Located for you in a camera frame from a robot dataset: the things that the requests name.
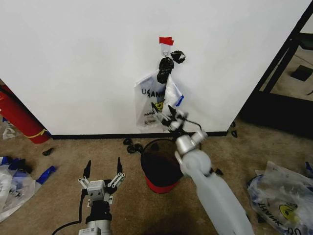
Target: red tape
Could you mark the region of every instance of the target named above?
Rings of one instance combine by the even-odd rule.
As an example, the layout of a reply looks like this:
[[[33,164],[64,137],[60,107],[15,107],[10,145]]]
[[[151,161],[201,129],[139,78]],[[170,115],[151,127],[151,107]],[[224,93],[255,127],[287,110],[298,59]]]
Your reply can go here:
[[[163,43],[163,44],[172,46],[174,44],[174,40],[172,40],[172,37],[166,37],[166,38],[160,37],[159,43]]]

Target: red fire extinguisher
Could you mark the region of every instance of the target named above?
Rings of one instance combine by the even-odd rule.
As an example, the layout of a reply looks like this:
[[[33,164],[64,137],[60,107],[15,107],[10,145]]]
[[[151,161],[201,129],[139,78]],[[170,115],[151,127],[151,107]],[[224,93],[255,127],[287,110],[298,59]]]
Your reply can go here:
[[[18,102],[6,85],[0,89],[0,114],[34,143],[50,139],[47,130]]]

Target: black baseboard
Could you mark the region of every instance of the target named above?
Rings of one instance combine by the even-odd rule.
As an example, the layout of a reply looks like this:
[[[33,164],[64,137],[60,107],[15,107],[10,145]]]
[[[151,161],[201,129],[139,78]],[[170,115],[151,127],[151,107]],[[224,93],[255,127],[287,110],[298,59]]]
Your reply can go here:
[[[208,136],[226,136],[227,131],[207,132]],[[104,135],[51,135],[54,140],[92,140],[92,139],[125,139],[125,138],[166,138],[171,133],[140,133],[140,134],[104,134]]]

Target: wall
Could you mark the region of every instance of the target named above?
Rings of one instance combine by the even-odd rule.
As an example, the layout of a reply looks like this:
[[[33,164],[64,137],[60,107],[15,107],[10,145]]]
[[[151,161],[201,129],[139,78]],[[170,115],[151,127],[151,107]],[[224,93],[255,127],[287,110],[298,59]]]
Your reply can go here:
[[[172,36],[182,108],[225,131],[309,3],[1,0],[0,78],[54,135],[137,133],[134,82]]]

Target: gray robot arm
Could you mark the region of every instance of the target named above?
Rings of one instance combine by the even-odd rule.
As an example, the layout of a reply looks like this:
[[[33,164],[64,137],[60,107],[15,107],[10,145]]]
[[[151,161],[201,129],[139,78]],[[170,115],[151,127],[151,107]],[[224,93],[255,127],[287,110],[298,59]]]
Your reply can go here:
[[[201,129],[191,137],[184,133],[183,125],[187,114],[169,107],[171,116],[156,113],[157,118],[178,131],[176,159],[182,173],[191,177],[197,188],[197,196],[219,235],[254,235],[250,221],[240,202],[227,183],[211,172],[209,156],[196,149],[207,134]]]

